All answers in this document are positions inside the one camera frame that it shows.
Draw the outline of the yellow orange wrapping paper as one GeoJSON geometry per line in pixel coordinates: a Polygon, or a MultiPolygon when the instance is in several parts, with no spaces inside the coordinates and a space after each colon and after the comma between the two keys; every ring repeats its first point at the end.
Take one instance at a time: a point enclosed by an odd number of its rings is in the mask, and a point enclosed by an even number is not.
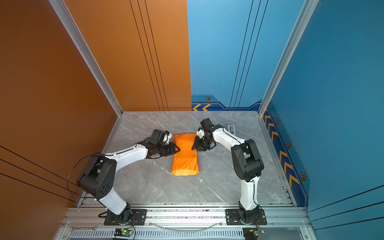
{"type": "Polygon", "coordinates": [[[175,135],[175,144],[180,151],[174,154],[172,174],[174,176],[194,176],[199,171],[198,154],[192,150],[196,134],[175,135]]]}

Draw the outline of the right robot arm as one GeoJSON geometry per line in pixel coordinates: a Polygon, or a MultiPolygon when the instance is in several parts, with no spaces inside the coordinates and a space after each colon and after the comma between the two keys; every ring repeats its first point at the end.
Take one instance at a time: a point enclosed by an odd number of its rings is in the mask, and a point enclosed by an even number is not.
{"type": "Polygon", "coordinates": [[[258,182],[265,165],[256,142],[238,138],[210,119],[201,121],[196,134],[192,150],[209,151],[219,143],[231,152],[234,171],[241,180],[240,220],[246,225],[266,225],[265,212],[257,199],[258,182]]]}

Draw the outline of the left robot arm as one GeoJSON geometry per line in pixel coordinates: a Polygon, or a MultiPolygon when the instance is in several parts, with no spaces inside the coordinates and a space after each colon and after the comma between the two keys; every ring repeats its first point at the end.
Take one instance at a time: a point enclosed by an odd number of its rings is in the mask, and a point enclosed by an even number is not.
{"type": "Polygon", "coordinates": [[[180,152],[173,142],[141,141],[133,147],[106,155],[92,154],[80,174],[77,185],[100,202],[119,224],[125,225],[133,217],[130,204],[114,189],[116,172],[137,161],[168,157],[180,152]]]}

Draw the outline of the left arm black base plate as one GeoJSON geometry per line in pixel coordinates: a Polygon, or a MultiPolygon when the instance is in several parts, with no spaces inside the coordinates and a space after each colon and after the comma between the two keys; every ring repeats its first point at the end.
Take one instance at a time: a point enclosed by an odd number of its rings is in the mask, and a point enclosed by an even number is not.
{"type": "Polygon", "coordinates": [[[115,215],[111,211],[107,211],[105,217],[105,226],[143,226],[147,218],[146,209],[129,209],[123,211],[120,215],[115,215]]]}

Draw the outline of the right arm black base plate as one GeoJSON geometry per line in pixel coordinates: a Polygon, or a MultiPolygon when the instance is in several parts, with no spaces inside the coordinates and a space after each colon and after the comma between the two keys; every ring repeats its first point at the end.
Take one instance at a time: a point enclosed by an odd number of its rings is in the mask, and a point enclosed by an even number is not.
{"type": "Polygon", "coordinates": [[[255,208],[251,211],[243,209],[226,209],[227,225],[259,225],[266,226],[268,224],[265,211],[262,208],[255,208]]]}

